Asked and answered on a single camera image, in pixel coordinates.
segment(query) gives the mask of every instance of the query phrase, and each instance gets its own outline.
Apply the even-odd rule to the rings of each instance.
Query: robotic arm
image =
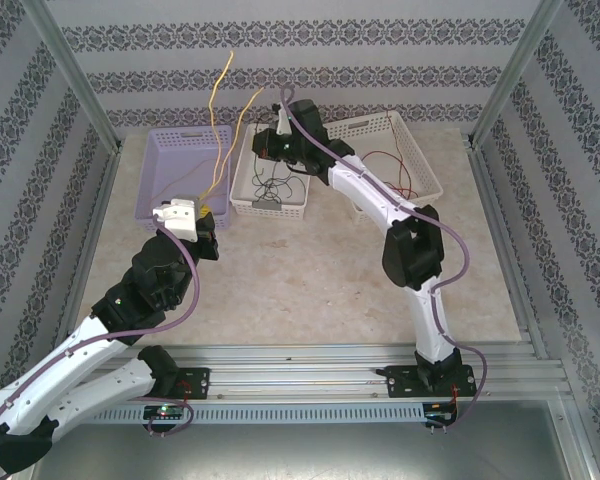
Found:
[[[209,213],[199,218],[196,201],[175,199],[155,209],[154,214],[181,239],[195,264],[200,259],[218,259],[213,217]],[[102,339],[75,352],[72,347],[106,334],[158,326],[165,319],[164,312],[182,302],[191,278],[183,254],[158,231],[133,257],[122,281],[93,306],[91,315],[33,369],[0,390],[0,410],[6,406],[0,414],[0,466],[7,473],[34,464],[64,434],[111,405],[144,395],[182,398],[182,393],[189,393],[176,387],[180,369],[159,346],[145,347],[125,366],[74,388],[99,365],[134,345],[141,335]],[[64,358],[45,367],[59,354]],[[28,388],[9,401],[33,377]]]
[[[367,169],[349,145],[340,139],[330,139],[311,100],[298,100],[288,108],[290,111],[286,112],[282,104],[273,106],[278,114],[277,126],[255,135],[254,153],[267,160],[284,161],[294,172],[317,176],[325,185],[351,199],[378,226],[385,235],[383,269],[395,285],[404,289],[409,300],[416,331],[418,377],[431,393],[449,391],[450,385],[459,381],[458,376],[466,378],[466,375],[460,368],[460,351],[440,332],[448,331],[440,291],[430,293],[442,272],[442,235],[438,227],[405,213],[398,206],[434,220],[438,220],[438,213],[431,205],[418,208],[393,192]],[[289,122],[289,114],[308,135],[346,163],[336,162],[310,142]],[[296,170],[297,165],[302,165],[304,171]],[[434,319],[434,301],[440,329]]]

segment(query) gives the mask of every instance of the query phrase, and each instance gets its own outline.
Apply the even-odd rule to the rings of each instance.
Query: plastic basket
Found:
[[[222,161],[231,145],[231,127],[220,125],[216,126],[216,130],[222,145]],[[138,225],[153,232],[154,207],[178,195],[201,195],[211,186],[217,157],[218,143],[211,127],[151,130],[144,152],[134,215]],[[230,171],[231,157],[220,183],[204,202],[211,208],[216,228],[229,227]]]
[[[256,126],[258,129],[268,127],[268,125],[251,124],[245,129],[244,142],[242,143],[236,175],[231,187],[231,204],[239,215],[302,220],[304,209],[307,206],[311,177],[292,173],[284,162],[272,162],[258,158],[251,151]],[[286,187],[280,187],[283,189],[279,194],[280,202],[261,200],[256,196],[258,189],[257,183],[254,184],[256,172],[262,181],[271,178],[274,173],[276,178],[294,175],[299,178],[299,181],[294,179],[293,183],[289,183],[290,190]]]
[[[396,132],[395,137],[391,124]],[[438,179],[398,112],[391,110],[349,118],[326,123],[325,127],[329,132],[329,138],[342,139],[355,150],[356,155],[360,158],[374,150],[388,152],[397,157],[400,157],[399,153],[402,153],[404,165],[411,175],[411,189],[417,194],[417,197],[409,198],[409,201],[415,205],[420,207],[427,205],[442,195],[443,190]],[[400,152],[396,150],[395,138],[398,139]],[[364,163],[383,182],[397,184],[400,164],[394,158],[374,154],[367,157]],[[402,185],[408,186],[408,180],[404,174]],[[353,202],[351,202],[350,214],[355,224],[370,220],[367,214]]]

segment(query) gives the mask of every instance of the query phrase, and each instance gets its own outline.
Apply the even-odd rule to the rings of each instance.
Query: wallpaper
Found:
[[[52,348],[108,157],[20,3],[0,0],[0,386]]]
[[[296,85],[327,121],[396,109],[409,126],[469,132],[537,0],[54,0],[49,6],[121,136],[247,121]]]
[[[562,6],[483,153],[600,466],[600,1]]]

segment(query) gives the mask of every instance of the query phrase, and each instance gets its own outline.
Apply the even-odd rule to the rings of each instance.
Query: red wire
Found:
[[[395,190],[396,192],[400,193],[403,197],[404,197],[403,192],[409,192],[409,195],[406,197],[407,200],[409,200],[411,198],[411,195],[415,195],[417,197],[418,194],[416,192],[414,192],[413,190],[411,190],[411,175],[409,174],[409,170],[407,170],[407,167],[404,164],[404,161],[400,160],[394,154],[385,152],[383,150],[372,150],[369,153],[367,153],[364,157],[362,157],[361,161],[364,162],[365,158],[367,158],[369,155],[372,155],[374,153],[381,153],[383,155],[387,155],[387,156],[395,159],[400,164],[400,170],[399,170],[400,173],[398,174],[398,185],[400,185],[400,187],[394,186],[393,184],[391,184],[391,182],[384,182],[384,183],[389,185],[389,187],[391,187],[392,190]],[[409,187],[407,187],[407,188],[404,188],[402,186],[402,170],[404,170],[407,173],[407,177],[409,178]]]
[[[369,155],[373,154],[373,153],[382,153],[384,155],[388,155],[394,159],[396,159],[399,163],[400,163],[400,168],[398,169],[398,185],[400,186],[399,188],[396,188],[394,185],[392,185],[389,182],[385,182],[387,185],[389,185],[389,187],[391,187],[391,189],[395,190],[396,192],[398,192],[402,198],[405,198],[406,200],[409,200],[411,198],[411,195],[415,195],[416,197],[418,196],[418,194],[416,192],[414,192],[411,189],[412,186],[412,181],[411,181],[411,174],[409,173],[409,170],[407,170],[406,165],[404,164],[404,157],[402,156],[402,152],[400,151],[400,146],[398,145],[398,135],[396,134],[396,130],[395,128],[393,128],[393,122],[391,121],[391,116],[389,115],[389,111],[386,111],[387,114],[387,120],[389,121],[389,125],[391,126],[391,131],[393,132],[393,140],[396,144],[396,150],[398,151],[398,155],[400,155],[400,158],[396,157],[395,155],[389,153],[389,152],[384,152],[382,150],[373,150],[369,153],[367,153],[364,157],[362,157],[362,161],[364,162],[364,159],[367,158]],[[409,187],[404,188],[402,186],[402,170],[405,171],[405,173],[407,174],[407,177],[409,178]],[[405,197],[404,196],[404,192],[409,192],[408,195]]]
[[[451,400],[451,403],[454,404],[454,409],[453,409],[453,413],[456,413],[458,411],[458,387],[456,386],[456,384],[452,384],[451,385],[451,395],[453,397],[453,399]]]

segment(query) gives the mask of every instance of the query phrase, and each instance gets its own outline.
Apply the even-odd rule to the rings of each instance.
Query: beige floor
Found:
[[[413,134],[445,191],[435,203],[440,218],[464,237],[472,253],[467,276],[443,292],[451,332],[465,341],[519,340],[459,131]],[[149,238],[133,220],[145,141],[144,136],[126,140],[80,318],[120,280]],[[381,267],[383,237],[371,224],[354,226],[347,202],[314,179],[302,222],[233,212],[231,228],[218,231],[220,260],[199,265],[197,311],[180,327],[145,336],[141,343],[414,342],[404,292]],[[460,268],[461,252],[451,238],[444,241],[443,275],[452,275]],[[171,313],[167,321],[175,318]]]

